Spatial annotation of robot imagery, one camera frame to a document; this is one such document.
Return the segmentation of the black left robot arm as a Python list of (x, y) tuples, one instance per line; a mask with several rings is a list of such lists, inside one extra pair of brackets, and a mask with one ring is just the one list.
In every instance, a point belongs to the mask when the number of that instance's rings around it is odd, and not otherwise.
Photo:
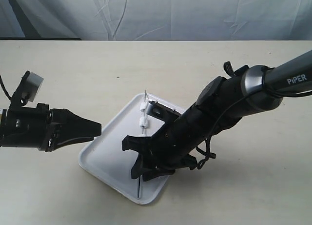
[(38, 103), (35, 108), (3, 110), (0, 145), (52, 152), (67, 145), (90, 142), (101, 135), (101, 130), (100, 123), (82, 118), (68, 109), (50, 109), (49, 105)]

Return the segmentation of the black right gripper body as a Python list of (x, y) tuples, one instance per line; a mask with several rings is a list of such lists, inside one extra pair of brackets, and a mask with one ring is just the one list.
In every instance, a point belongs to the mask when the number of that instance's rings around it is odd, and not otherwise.
[(147, 161), (164, 169), (201, 169), (207, 160), (216, 158), (210, 151), (216, 120), (198, 107), (188, 108), (152, 135), (152, 154), (147, 154)]

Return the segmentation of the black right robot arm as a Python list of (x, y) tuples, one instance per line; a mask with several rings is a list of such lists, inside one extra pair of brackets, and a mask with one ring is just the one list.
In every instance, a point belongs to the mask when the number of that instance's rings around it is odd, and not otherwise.
[(201, 169), (216, 157), (210, 150), (212, 136), (232, 128), (245, 116), (276, 109), (284, 97), (312, 93), (311, 52), (277, 67), (245, 65), (233, 70), (230, 62), (225, 62), (223, 68), (227, 77), (211, 81), (184, 113), (148, 102), (147, 115), (163, 125), (149, 137), (128, 135), (122, 140), (122, 150), (138, 153), (132, 179), (146, 182), (180, 168)]

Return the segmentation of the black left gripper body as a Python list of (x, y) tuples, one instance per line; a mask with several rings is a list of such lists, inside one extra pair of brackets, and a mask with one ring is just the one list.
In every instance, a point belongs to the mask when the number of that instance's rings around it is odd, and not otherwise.
[(6, 147), (50, 152), (55, 142), (72, 140), (68, 133), (70, 114), (67, 109), (49, 109), (49, 105), (43, 103), (35, 108), (7, 109)]

